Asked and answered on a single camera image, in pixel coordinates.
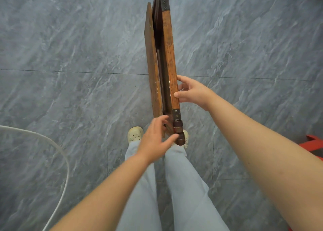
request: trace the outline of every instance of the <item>red object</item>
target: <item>red object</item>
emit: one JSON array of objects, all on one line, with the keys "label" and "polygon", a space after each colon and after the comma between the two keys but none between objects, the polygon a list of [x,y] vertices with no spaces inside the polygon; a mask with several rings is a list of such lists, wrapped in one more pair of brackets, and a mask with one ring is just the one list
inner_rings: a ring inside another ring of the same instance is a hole
[{"label": "red object", "polygon": [[323,140],[313,135],[306,135],[308,141],[305,143],[300,143],[299,146],[311,152],[320,148],[323,148]]}]

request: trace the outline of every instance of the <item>red plastic stool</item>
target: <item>red plastic stool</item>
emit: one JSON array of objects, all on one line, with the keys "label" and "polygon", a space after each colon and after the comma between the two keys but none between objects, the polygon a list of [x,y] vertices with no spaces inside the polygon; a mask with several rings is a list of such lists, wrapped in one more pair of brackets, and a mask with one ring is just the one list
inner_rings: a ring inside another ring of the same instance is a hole
[{"label": "red plastic stool", "polygon": [[323,161],[323,151],[319,151],[319,149],[323,148],[323,140],[313,135],[306,135],[306,137],[308,141],[306,143],[300,143],[299,146]]}]

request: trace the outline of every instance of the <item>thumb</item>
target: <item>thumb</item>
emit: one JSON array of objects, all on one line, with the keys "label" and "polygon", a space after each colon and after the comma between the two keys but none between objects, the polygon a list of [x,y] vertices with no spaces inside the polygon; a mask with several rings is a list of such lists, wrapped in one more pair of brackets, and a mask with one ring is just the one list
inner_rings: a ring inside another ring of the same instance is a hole
[{"label": "thumb", "polygon": [[177,91],[174,93],[174,97],[176,98],[187,98],[187,92],[188,91]]},{"label": "thumb", "polygon": [[178,139],[178,137],[179,135],[177,133],[171,135],[165,142],[162,143],[163,150],[166,152],[173,145],[176,139]]}]

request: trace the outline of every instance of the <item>forearm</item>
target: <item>forearm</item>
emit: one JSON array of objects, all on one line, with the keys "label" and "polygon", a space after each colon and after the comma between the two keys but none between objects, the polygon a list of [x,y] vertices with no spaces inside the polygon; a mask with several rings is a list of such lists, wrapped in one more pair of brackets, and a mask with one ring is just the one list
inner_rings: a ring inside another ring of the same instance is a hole
[{"label": "forearm", "polygon": [[214,122],[285,219],[298,230],[315,230],[312,221],[318,225],[323,212],[323,163],[216,94],[210,101]]},{"label": "forearm", "polygon": [[143,157],[130,157],[51,230],[115,230],[132,190],[147,167]]}]

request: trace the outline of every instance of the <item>person's left arm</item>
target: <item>person's left arm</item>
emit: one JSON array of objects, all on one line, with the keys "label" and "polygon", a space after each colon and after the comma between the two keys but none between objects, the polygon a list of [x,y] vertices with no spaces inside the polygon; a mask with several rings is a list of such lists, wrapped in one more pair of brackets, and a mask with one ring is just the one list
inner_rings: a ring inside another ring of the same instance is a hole
[{"label": "person's left arm", "polygon": [[173,134],[162,143],[163,123],[167,118],[166,115],[154,118],[142,137],[137,153],[66,214],[51,231],[115,230],[136,183],[147,167],[163,156],[178,138],[178,134]]}]

